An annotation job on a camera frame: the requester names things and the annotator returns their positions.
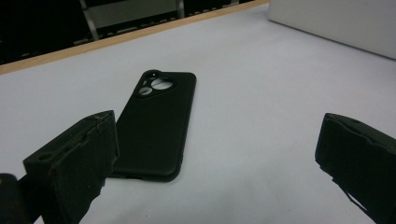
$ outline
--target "camera cutout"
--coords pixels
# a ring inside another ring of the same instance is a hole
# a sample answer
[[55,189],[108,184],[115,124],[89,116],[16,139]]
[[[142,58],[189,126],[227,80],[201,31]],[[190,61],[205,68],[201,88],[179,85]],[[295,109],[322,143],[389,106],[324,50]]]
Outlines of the camera cutout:
[[150,87],[143,87],[139,90],[139,95],[148,95],[152,92],[152,88]]
[[150,76],[149,79],[153,80],[153,79],[157,78],[158,75],[156,73],[153,73],[153,74],[151,74],[149,76]]
[[151,82],[151,87],[159,91],[166,90],[171,86],[173,86],[173,82],[170,78],[167,77],[160,77]]

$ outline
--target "white box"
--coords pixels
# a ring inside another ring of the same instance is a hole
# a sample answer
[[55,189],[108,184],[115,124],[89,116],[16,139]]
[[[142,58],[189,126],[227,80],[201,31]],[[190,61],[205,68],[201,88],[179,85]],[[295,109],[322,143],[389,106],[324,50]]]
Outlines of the white box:
[[269,19],[396,59],[396,0],[271,0]]

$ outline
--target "wooden edge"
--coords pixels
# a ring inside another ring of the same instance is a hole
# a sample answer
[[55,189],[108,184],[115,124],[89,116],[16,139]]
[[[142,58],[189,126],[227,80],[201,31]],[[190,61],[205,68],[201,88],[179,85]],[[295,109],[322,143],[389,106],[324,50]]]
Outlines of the wooden edge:
[[268,2],[269,2],[269,0],[255,0],[252,2],[247,2],[245,4],[240,4],[240,5],[236,5],[233,7],[226,7],[226,8],[222,8],[219,10],[206,12],[206,13],[188,17],[185,19],[170,21],[170,22],[167,22],[167,23],[164,23],[161,25],[151,26],[149,28],[133,31],[131,33],[127,33],[124,35],[116,35],[116,36],[113,36],[110,38],[106,38],[106,39],[99,40],[99,41],[94,41],[94,42],[76,46],[76,47],[73,47],[70,49],[62,49],[62,50],[54,51],[52,53],[39,55],[34,58],[21,60],[21,61],[17,61],[14,63],[6,63],[3,65],[0,65],[0,75],[10,73],[10,72],[19,71],[19,70],[33,67],[33,66],[37,66],[37,65],[40,65],[43,63],[50,63],[50,62],[58,61],[58,60],[61,60],[64,58],[72,57],[74,55],[82,54],[82,53],[89,52],[89,51],[96,50],[96,49],[102,49],[102,48],[116,45],[116,44],[119,44],[119,43],[122,43],[125,41],[137,39],[137,38],[140,38],[140,37],[143,37],[146,35],[153,35],[153,34],[161,32],[161,31],[169,30],[172,28],[187,25],[187,24],[194,23],[197,21],[204,21],[207,19],[230,14],[230,13],[233,13],[236,11],[248,9],[251,7],[256,7],[259,5],[266,4]]

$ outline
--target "table surface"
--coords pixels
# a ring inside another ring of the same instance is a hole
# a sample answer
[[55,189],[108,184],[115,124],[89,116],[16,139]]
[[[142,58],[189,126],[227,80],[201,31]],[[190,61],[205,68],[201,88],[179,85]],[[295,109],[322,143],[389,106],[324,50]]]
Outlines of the table surface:
[[268,5],[0,76],[0,171],[78,120],[120,116],[149,69],[193,72],[170,183],[109,178],[81,223],[373,223],[314,153],[325,113],[396,136],[396,62],[267,19]]

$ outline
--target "phone case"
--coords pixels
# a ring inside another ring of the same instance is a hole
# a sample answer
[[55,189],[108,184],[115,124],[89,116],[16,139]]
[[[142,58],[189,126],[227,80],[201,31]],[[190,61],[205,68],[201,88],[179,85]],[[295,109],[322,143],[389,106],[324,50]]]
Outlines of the phone case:
[[176,178],[195,83],[192,73],[143,74],[117,121],[120,157],[111,176],[162,182]]

